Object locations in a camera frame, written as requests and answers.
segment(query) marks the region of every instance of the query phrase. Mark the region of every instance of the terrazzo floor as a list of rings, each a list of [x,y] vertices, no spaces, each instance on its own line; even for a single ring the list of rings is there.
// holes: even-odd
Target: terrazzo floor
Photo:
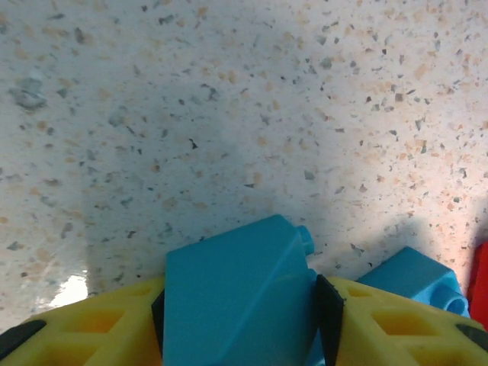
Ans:
[[[324,274],[410,245],[465,289],[487,44],[474,0],[2,0],[0,331],[276,213]]]

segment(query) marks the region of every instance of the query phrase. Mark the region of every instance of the yellow plastic piece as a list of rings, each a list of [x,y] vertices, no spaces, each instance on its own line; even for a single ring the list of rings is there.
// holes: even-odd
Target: yellow plastic piece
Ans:
[[[160,366],[151,304],[163,288],[157,278],[33,316],[47,324],[0,364]]]
[[[327,278],[345,299],[337,366],[481,366],[488,353],[456,324],[472,319],[342,278]]]

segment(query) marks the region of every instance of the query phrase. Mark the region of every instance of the black plastic edge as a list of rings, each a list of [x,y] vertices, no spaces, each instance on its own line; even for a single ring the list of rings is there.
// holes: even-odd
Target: black plastic edge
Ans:
[[[46,322],[36,319],[19,324],[0,335],[0,361],[24,344],[31,336],[39,332]]]
[[[476,343],[485,352],[488,352],[488,333],[484,330],[474,328],[467,324],[456,324],[458,328],[466,337],[468,337],[472,342]]]
[[[334,286],[319,274],[315,281],[315,300],[326,365],[335,366],[341,342],[344,299]]]
[[[161,291],[151,305],[152,322],[158,339],[159,353],[162,357],[162,331],[165,322],[165,291]]]

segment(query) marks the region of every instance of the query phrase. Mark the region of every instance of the blue lego brick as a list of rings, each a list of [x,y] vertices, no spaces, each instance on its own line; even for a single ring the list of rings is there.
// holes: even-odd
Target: blue lego brick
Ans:
[[[461,294],[454,271],[410,247],[358,282],[469,317],[467,299]]]
[[[165,366],[304,364],[316,334],[313,240],[282,216],[170,252]]]

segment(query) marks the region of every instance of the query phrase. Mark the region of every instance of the lego stud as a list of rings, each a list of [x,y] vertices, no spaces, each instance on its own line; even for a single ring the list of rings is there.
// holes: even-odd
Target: lego stud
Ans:
[[[313,239],[310,231],[308,231],[308,229],[303,225],[298,226],[297,230],[300,234],[300,238],[302,239],[302,246],[303,250],[305,251],[305,255],[310,255],[315,252],[315,245],[313,244]]]
[[[430,304],[433,307],[447,310],[457,315],[463,315],[467,309],[466,298],[445,284],[440,284],[432,292]]]

